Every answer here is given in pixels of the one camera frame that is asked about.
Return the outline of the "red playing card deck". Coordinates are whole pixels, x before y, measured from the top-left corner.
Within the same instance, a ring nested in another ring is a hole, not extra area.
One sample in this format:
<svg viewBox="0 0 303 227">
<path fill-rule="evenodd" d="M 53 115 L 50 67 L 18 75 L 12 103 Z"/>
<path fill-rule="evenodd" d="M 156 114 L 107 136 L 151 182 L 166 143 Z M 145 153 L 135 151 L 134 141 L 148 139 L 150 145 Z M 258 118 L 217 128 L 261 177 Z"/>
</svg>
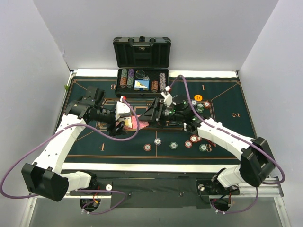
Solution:
<svg viewBox="0 0 303 227">
<path fill-rule="evenodd" d="M 124 129 L 126 131 L 136 131 L 138 128 L 141 130 L 149 126 L 149 123 L 147 121 L 139 121 L 139 123 L 137 123 L 135 116 L 122 117 L 119 119 L 119 121 L 124 122 Z"/>
</svg>

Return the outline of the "orange big blind button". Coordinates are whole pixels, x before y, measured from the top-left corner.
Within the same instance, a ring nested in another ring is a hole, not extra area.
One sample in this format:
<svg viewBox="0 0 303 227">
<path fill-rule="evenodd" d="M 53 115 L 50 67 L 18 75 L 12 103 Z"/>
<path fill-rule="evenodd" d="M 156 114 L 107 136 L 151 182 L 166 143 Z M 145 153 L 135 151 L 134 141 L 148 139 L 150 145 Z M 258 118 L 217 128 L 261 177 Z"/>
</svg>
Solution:
<svg viewBox="0 0 303 227">
<path fill-rule="evenodd" d="M 194 96 L 194 99 L 195 99 L 197 102 L 200 102 L 200 101 L 203 100 L 203 97 L 202 97 L 201 95 L 197 94 L 197 95 Z"/>
</svg>

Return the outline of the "blue poker chip stack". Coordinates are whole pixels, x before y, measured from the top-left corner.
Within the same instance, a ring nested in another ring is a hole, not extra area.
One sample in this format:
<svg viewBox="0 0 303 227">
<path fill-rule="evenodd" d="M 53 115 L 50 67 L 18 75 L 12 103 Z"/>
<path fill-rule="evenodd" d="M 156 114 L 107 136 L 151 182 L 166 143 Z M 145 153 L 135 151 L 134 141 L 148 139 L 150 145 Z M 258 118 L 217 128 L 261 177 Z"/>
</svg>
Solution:
<svg viewBox="0 0 303 227">
<path fill-rule="evenodd" d="M 160 138 L 156 138 L 155 140 L 154 140 L 154 144 L 155 145 L 160 145 L 161 144 L 161 139 Z"/>
</svg>

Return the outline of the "red poker chip stack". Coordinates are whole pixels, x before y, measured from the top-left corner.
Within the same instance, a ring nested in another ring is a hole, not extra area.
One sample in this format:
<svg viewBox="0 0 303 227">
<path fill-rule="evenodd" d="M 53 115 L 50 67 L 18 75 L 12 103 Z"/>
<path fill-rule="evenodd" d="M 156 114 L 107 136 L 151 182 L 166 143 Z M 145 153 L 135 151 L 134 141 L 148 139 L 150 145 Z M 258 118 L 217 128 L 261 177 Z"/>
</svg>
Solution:
<svg viewBox="0 0 303 227">
<path fill-rule="evenodd" d="M 149 152 L 149 151 L 151 151 L 152 146 L 151 146 L 151 144 L 145 144 L 145 145 L 143 146 L 143 149 L 144 149 L 144 151 Z"/>
</svg>

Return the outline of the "green poker chip stack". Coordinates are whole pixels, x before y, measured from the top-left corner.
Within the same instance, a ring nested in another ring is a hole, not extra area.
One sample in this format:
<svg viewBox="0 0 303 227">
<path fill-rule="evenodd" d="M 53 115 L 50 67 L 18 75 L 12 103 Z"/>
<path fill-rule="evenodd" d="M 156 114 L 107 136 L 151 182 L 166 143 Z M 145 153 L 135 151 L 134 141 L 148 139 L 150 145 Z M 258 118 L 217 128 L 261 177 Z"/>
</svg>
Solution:
<svg viewBox="0 0 303 227">
<path fill-rule="evenodd" d="M 170 149 L 177 149 L 178 148 L 178 144 L 176 142 L 171 142 L 169 145 Z"/>
</svg>

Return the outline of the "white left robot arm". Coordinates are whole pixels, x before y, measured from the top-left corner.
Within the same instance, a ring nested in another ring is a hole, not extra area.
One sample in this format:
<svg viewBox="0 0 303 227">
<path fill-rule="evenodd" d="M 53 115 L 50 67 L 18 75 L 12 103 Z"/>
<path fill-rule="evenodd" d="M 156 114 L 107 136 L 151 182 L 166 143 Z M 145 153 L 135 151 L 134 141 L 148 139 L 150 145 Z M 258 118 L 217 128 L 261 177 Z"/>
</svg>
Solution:
<svg viewBox="0 0 303 227">
<path fill-rule="evenodd" d="M 24 164 L 21 173 L 30 193 L 60 201 L 67 192 L 81 189 L 88 195 L 97 190 L 97 177 L 87 171 L 63 174 L 62 166 L 74 142 L 92 121 L 107 124 L 109 136 L 124 129 L 122 117 L 131 115 L 125 98 L 121 97 L 113 109 L 102 106 L 105 91 L 88 87 L 86 94 L 71 101 L 62 116 L 54 138 L 32 164 Z"/>
</svg>

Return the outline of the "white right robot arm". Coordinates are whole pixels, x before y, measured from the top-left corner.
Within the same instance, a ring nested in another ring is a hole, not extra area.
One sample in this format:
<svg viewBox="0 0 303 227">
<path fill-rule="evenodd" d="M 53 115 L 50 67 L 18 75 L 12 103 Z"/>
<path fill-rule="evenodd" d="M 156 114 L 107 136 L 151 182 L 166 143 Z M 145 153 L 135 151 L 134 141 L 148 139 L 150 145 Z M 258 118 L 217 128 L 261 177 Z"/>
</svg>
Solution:
<svg viewBox="0 0 303 227">
<path fill-rule="evenodd" d="M 242 136 L 212 118 L 204 118 L 201 110 L 209 105 L 208 102 L 187 101 L 182 96 L 172 97 L 170 94 L 164 94 L 163 97 L 154 99 L 139 120 L 159 128 L 167 122 L 181 124 L 184 131 L 215 143 L 240 161 L 239 165 L 223 168 L 215 174 L 211 182 L 214 192 L 223 193 L 239 183 L 259 187 L 277 166 L 265 139 Z"/>
</svg>

